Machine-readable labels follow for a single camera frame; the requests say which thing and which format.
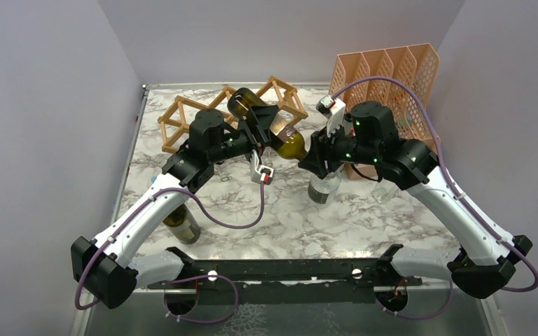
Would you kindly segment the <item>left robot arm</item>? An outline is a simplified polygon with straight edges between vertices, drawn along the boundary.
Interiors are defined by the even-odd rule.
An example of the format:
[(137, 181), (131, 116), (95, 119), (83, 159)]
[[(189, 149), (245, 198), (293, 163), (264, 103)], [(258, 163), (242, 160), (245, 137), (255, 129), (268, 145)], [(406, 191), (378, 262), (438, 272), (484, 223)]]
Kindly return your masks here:
[(146, 238), (164, 218), (188, 200), (202, 202), (196, 192), (214, 175), (214, 166), (241, 155), (247, 157), (251, 181), (260, 191), (273, 181), (273, 169), (261, 164), (260, 156), (270, 144), (270, 124), (278, 106), (255, 106), (250, 120), (241, 118), (231, 127), (222, 112), (206, 108), (196, 113), (188, 139), (173, 154), (151, 187), (115, 223), (92, 239), (80, 236), (71, 245), (73, 276), (78, 285), (74, 304), (86, 310), (98, 303), (114, 309), (138, 286), (168, 280), (181, 288), (192, 278), (191, 267), (179, 256), (164, 251), (136, 257)]

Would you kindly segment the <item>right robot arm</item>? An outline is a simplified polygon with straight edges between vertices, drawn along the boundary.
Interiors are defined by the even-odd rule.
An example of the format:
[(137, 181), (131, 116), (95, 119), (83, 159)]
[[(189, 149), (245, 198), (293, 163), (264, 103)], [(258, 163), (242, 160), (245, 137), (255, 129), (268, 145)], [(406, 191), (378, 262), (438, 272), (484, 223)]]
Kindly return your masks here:
[(403, 277), (451, 281), (478, 299), (506, 288), (532, 242), (503, 230), (462, 195), (426, 143), (401, 138), (390, 108), (365, 101), (354, 106), (346, 120), (353, 134), (342, 127), (314, 132), (298, 166), (322, 179), (346, 162), (373, 165), (380, 180), (423, 203), (460, 243), (444, 251), (393, 246), (377, 264), (377, 278), (387, 285)]

